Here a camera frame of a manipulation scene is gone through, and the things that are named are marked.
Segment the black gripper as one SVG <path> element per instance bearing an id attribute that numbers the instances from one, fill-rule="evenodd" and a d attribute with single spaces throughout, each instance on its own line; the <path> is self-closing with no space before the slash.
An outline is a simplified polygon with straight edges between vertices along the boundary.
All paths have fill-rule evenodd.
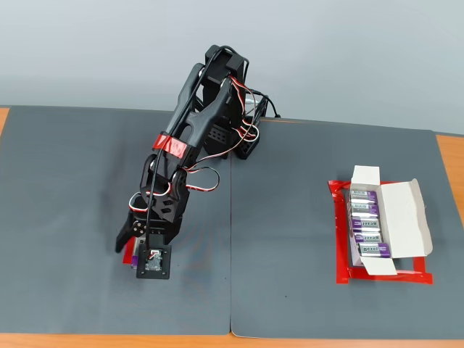
<path id="1" fill-rule="evenodd" d="M 133 235 L 137 237 L 145 235 L 145 244 L 148 247 L 167 246 L 178 235 L 181 223 L 182 217 L 177 218 L 173 223 L 159 219 L 150 220 L 149 223 L 138 220 L 134 222 L 133 213 L 129 212 L 116 237 L 115 251 L 120 253 Z"/>

